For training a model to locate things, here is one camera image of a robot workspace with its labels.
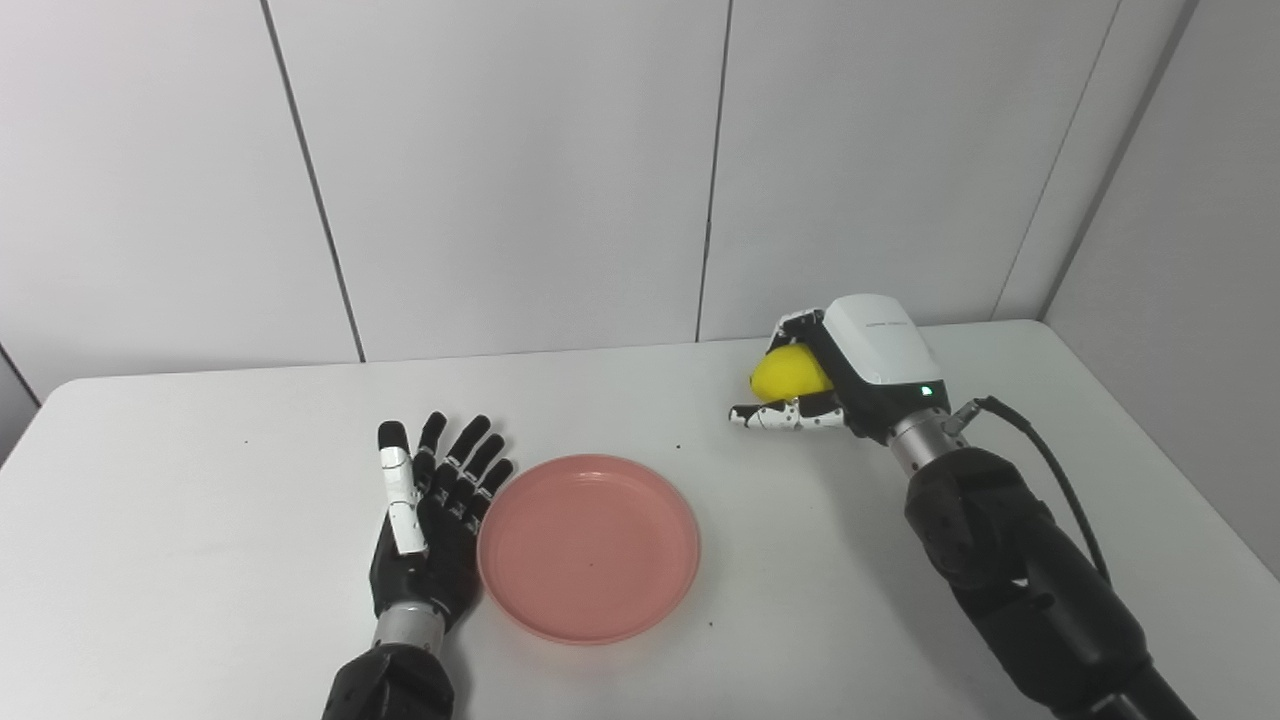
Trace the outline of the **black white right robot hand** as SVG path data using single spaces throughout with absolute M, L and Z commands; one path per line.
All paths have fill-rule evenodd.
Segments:
M 756 401 L 733 405 L 728 419 L 753 429 L 842 427 L 887 445 L 905 419 L 952 411 L 924 336 L 897 300 L 877 293 L 782 316 L 749 386 Z

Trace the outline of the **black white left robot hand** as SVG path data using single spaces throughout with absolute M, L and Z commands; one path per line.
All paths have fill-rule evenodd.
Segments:
M 442 451 L 447 424 L 443 413 L 433 413 L 416 445 L 401 421 L 378 428 L 392 496 L 369 582 L 376 615 L 399 603 L 425 603 L 451 630 L 477 598 L 477 537 L 515 465 L 489 416 L 472 418 Z

